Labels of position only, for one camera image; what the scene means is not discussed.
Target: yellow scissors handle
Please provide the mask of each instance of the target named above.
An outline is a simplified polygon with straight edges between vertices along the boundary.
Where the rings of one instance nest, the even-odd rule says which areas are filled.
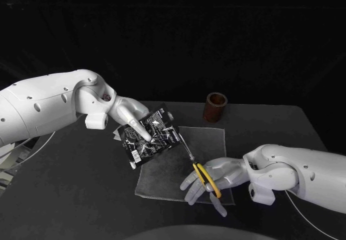
[[[210,175],[209,175],[204,167],[201,166],[200,163],[193,163],[191,165],[193,165],[193,168],[194,168],[197,177],[199,177],[199,179],[200,179],[200,182],[204,184],[204,179],[203,179],[203,177],[201,177],[201,175],[200,175],[200,171],[201,171],[201,173],[203,173],[203,175],[204,175],[204,177],[206,177],[206,179],[207,179],[207,181],[209,181],[209,183],[210,183],[212,189],[213,189],[213,191],[214,191],[216,198],[219,199],[219,198],[222,197],[222,193],[220,193],[219,188],[216,187],[214,181],[213,181],[213,179],[212,179],[212,177],[210,177]]]

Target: scissors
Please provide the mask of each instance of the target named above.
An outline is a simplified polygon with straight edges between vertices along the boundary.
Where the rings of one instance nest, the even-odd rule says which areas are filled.
[[[206,182],[206,180],[207,180],[207,182],[210,183],[212,189],[213,189],[213,191],[214,191],[216,198],[219,199],[220,196],[222,196],[220,190],[219,190],[219,188],[216,187],[214,181],[213,181],[213,179],[212,179],[212,177],[210,177],[210,175],[209,175],[209,173],[207,173],[203,165],[194,160],[191,151],[190,151],[190,149],[188,149],[188,146],[187,146],[187,144],[186,144],[186,141],[184,141],[180,133],[178,133],[178,136],[180,136],[180,140],[181,140],[183,147],[184,147],[184,149],[186,149],[186,151],[187,151],[187,154],[188,154],[188,159],[190,159],[190,161],[191,161],[191,166],[193,166],[193,168],[194,168],[196,175],[197,175],[197,177],[199,177],[200,182],[203,183],[203,187],[206,187],[204,182]]]

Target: black backdrop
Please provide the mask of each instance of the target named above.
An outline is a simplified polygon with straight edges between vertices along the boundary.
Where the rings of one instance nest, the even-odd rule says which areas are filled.
[[[89,69],[137,100],[297,105],[346,154],[346,9],[213,1],[0,4],[0,87]]]

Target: snack package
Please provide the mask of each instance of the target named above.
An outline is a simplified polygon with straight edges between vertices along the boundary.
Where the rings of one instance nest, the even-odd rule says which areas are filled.
[[[173,115],[164,103],[138,122],[151,135],[150,142],[144,140],[128,124],[118,129],[132,169],[180,144],[178,127],[174,125]]]

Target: brown cylinder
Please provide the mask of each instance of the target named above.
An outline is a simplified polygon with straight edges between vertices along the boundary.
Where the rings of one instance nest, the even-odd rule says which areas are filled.
[[[203,118],[207,122],[216,123],[220,120],[226,104],[227,98],[222,93],[212,92],[207,95],[203,107]]]

